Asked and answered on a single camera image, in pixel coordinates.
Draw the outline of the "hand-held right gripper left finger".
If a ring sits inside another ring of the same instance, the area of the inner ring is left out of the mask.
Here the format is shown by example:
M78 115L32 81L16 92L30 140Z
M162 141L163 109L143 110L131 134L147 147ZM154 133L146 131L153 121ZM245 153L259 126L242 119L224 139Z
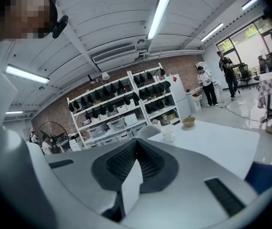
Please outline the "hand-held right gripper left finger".
M129 142L119 141L87 150L46 156L52 171L79 201L102 216L125 216L138 201L138 162L115 164L126 171L124 180L111 183L113 190L104 189L100 181L110 181L112 174L102 174L106 160L102 156L113 155Z

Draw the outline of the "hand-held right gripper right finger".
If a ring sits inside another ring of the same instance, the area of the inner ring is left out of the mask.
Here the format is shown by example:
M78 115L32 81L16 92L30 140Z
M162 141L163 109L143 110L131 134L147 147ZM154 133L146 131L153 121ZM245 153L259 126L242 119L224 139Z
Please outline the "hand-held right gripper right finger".
M229 219L206 180L219 179L247 207L257 192L243 179L205 155L149 140L178 162L178 174L164 190L141 194L123 225L133 229L201 229Z

